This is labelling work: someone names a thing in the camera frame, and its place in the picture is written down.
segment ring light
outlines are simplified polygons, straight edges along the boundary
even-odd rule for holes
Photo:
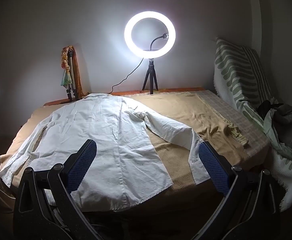
[[[163,46],[159,50],[145,51],[145,50],[138,48],[135,45],[135,43],[132,41],[131,31],[132,31],[133,27],[135,26],[135,24],[137,22],[139,22],[140,20],[145,19],[145,18],[155,18],[157,20],[160,20],[166,26],[166,28],[168,30],[168,34],[169,34],[168,41],[165,44],[165,46]],[[176,32],[175,32],[174,25],[165,15],[162,15],[161,13],[158,13],[158,12],[147,11],[147,12],[142,12],[142,13],[136,14],[133,18],[131,18],[128,21],[128,23],[125,27],[124,37],[125,37],[125,41],[126,41],[128,48],[136,56],[143,57],[143,58],[155,58],[155,57],[160,57],[160,56],[166,54],[173,47],[175,39],[176,39]]]

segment tan towel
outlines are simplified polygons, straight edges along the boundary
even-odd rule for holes
[[[194,128],[203,140],[209,141],[216,151],[224,155],[232,165],[248,159],[243,146],[230,134],[229,123],[213,111],[197,94],[132,95],[130,97],[164,116]],[[7,154],[1,156],[1,167],[18,150],[36,125],[61,106],[41,107],[32,114],[27,124],[18,132]],[[189,151],[187,149],[168,143],[149,130],[148,135],[174,185],[136,206],[131,211],[145,214],[154,211],[186,209],[193,206],[198,197],[202,200],[209,199],[216,192],[210,180],[195,185],[188,164]],[[12,184],[16,187],[20,182],[25,166],[13,178]]]

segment black cable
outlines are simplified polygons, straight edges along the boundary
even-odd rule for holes
[[[0,211],[1,214],[6,214],[6,215],[7,214],[12,214],[13,212],[14,212],[13,210],[7,211],[7,212],[6,211]]]
[[[108,93],[108,94],[111,94],[112,92],[113,92],[113,87],[115,87],[115,86],[118,86],[118,85],[120,85],[122,82],[124,82],[127,78],[128,78],[128,76],[130,75],[130,74],[132,74],[140,65],[141,65],[141,63],[143,62],[143,60],[144,60],[144,58],[142,58],[142,60],[141,60],[141,62],[139,63],[139,65],[132,71],[132,72],[130,72],[128,75],[127,75],[127,77],[125,78],[125,79],[123,79],[120,83],[118,83],[117,85],[113,85],[112,86],[112,88],[111,88],[111,92],[110,93]]]

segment green cloth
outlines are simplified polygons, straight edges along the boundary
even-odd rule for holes
[[[214,85],[218,95],[262,131],[263,119],[256,109],[273,99],[257,52],[220,38],[216,46]]]
[[[61,86],[67,88],[67,85],[72,84],[70,72],[64,69],[63,77],[61,79]]]
[[[292,160],[292,148],[287,146],[287,144],[292,146],[292,107],[283,105],[270,109],[264,120],[263,131],[273,148],[283,157]]]

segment green striped blanket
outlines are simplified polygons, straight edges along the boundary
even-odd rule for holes
[[[214,85],[218,95],[229,105],[254,123],[262,132],[264,121],[256,112],[265,100],[274,103],[265,73],[255,50],[237,46],[217,39]],[[292,204],[292,160],[279,155],[272,149],[269,161],[264,166],[269,169],[286,189],[280,207]]]
[[[254,49],[218,38],[214,84],[223,100],[262,131],[263,120],[256,109],[263,101],[271,101],[271,92]]]

